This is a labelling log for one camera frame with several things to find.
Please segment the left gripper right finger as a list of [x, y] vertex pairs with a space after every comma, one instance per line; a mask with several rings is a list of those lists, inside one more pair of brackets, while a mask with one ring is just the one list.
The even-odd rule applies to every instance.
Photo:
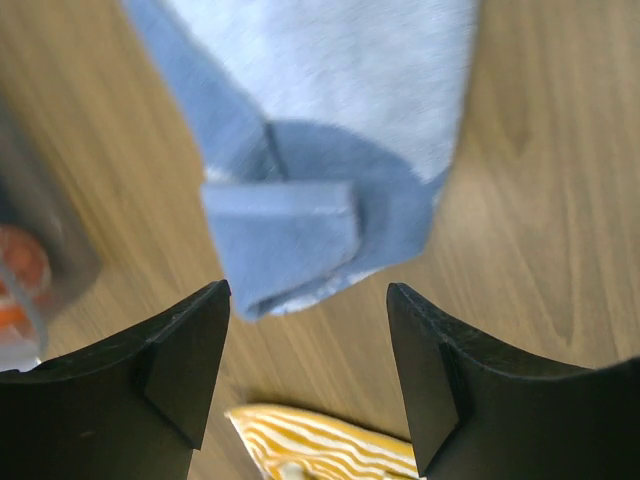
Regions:
[[586, 369], [534, 355], [404, 284], [387, 312], [420, 476], [638, 477], [637, 359]]

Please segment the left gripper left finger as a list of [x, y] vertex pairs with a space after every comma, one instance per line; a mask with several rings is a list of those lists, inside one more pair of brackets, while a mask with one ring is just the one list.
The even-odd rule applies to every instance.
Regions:
[[211, 283], [99, 342], [1, 376], [5, 479], [184, 479], [230, 317]]

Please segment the light blue towel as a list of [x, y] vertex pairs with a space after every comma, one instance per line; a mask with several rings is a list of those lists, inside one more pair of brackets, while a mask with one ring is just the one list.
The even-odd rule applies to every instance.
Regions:
[[127, 1], [195, 139], [237, 313], [419, 256], [464, 113], [475, 1]]

